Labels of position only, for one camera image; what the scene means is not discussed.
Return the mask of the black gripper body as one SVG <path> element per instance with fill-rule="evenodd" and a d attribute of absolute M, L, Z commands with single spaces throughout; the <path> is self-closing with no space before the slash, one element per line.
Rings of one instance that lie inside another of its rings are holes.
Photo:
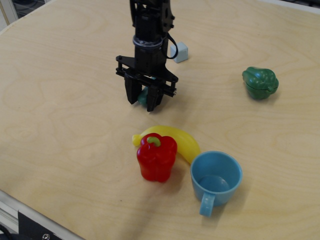
<path fill-rule="evenodd" d="M 119 55 L 115 73 L 123 78 L 145 87 L 156 86 L 160 93 L 173 97 L 176 95 L 178 77 L 166 67 L 168 45 L 155 49 L 135 47 L 134 57 Z"/>

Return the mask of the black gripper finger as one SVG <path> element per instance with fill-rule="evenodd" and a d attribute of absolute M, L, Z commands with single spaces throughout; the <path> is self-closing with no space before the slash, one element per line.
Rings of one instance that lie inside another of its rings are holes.
<path fill-rule="evenodd" d="M 138 96 L 142 92 L 142 84 L 139 80 L 129 74 L 124 75 L 124 85 L 126 90 L 127 100 L 130 104 L 134 104 L 138 101 Z"/>
<path fill-rule="evenodd" d="M 146 101 L 148 112 L 152 112 L 156 108 L 156 106 L 161 103 L 163 95 L 163 90 L 159 86 L 151 85 L 148 87 Z"/>

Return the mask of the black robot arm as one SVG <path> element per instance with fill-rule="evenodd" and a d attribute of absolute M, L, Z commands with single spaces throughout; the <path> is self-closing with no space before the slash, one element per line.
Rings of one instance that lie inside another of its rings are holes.
<path fill-rule="evenodd" d="M 152 112 L 164 95 L 176 94 L 178 77 L 166 68 L 170 57 L 168 42 L 173 38 L 175 16 L 169 0 L 131 0 L 130 12 L 135 34 L 132 38 L 134 56 L 116 57 L 116 74 L 124 78 L 127 99 L 131 104 L 146 93 L 146 109 Z"/>

